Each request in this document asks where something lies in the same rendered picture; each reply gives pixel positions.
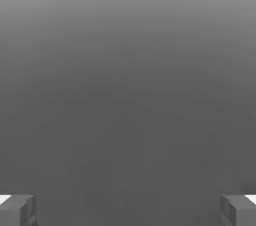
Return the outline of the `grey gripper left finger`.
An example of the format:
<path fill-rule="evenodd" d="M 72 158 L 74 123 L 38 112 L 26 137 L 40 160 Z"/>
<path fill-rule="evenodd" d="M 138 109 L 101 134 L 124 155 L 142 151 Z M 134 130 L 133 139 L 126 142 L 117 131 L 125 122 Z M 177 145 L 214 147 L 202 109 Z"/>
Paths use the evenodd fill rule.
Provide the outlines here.
<path fill-rule="evenodd" d="M 0 226 L 38 226 L 37 196 L 0 194 Z"/>

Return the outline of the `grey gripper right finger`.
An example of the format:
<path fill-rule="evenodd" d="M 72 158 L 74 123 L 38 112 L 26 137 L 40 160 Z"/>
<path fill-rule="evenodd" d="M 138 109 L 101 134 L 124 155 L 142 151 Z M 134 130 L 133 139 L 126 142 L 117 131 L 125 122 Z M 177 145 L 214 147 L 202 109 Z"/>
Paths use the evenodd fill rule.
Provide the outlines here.
<path fill-rule="evenodd" d="M 221 195 L 220 226 L 256 226 L 256 194 Z"/>

